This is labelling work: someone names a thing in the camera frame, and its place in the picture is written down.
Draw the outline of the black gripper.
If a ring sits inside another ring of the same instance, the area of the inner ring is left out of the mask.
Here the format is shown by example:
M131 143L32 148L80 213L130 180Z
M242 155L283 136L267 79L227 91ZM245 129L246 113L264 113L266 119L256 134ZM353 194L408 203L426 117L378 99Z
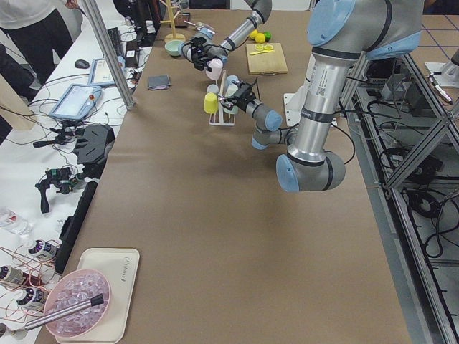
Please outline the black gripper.
M191 39L191 60L197 70L203 71L212 59L207 54L207 41L203 37Z
M239 81L235 84L237 90L233 95L229 97L221 95L218 96L218 99L221 102L220 104L226 110L232 110L233 105L235 105L239 109L246 111L247 106L256 98L255 93L252 90L254 85L254 83Z

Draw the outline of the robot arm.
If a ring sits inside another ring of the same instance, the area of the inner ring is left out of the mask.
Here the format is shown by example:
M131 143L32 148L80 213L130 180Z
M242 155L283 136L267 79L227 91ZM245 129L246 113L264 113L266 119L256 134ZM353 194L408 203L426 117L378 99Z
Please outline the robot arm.
M423 1L320 1L308 24L315 63L295 136L278 157L276 173L284 191L336 188L346 168L324 150L349 68L369 60L398 57L420 43Z
M208 77L219 79L230 52L243 44L249 35L270 17L271 0L245 1L252 9L250 15L220 44L213 41L213 29L203 27L188 41L182 42L177 52L194 65L197 70L204 70Z

